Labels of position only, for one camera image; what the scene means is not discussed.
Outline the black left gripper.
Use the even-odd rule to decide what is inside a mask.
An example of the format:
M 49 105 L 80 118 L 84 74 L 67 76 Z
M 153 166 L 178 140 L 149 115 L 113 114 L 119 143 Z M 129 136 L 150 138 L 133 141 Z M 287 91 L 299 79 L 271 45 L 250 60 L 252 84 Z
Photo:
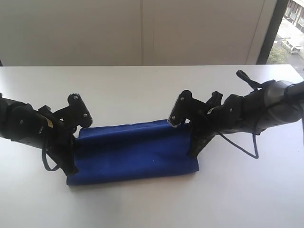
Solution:
M 61 169 L 66 176 L 75 175 L 74 149 L 76 99 L 55 112 L 47 105 L 35 110 L 31 104 L 2 98 L 0 100 L 0 136 L 13 142 L 40 148 L 55 163 L 47 171 Z

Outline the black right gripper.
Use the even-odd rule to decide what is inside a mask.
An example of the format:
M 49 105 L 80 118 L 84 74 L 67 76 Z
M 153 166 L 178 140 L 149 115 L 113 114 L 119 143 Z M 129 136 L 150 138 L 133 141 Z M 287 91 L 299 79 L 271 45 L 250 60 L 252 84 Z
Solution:
M 197 157 L 217 135 L 245 131 L 244 97 L 231 94 L 224 102 L 222 97 L 223 94 L 215 91 L 209 100 L 203 102 L 190 93 L 190 157 Z

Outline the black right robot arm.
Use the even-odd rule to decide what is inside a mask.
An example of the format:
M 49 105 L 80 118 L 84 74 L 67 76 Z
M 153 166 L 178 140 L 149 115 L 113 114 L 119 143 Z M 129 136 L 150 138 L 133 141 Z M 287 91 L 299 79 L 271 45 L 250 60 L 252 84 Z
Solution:
M 189 155 L 197 157 L 219 135 L 245 154 L 258 159 L 257 136 L 264 130 L 304 119 L 304 84 L 273 81 L 246 96 L 230 95 L 222 105 L 198 110 L 191 121 Z M 254 153 L 229 140 L 232 133 L 250 133 Z

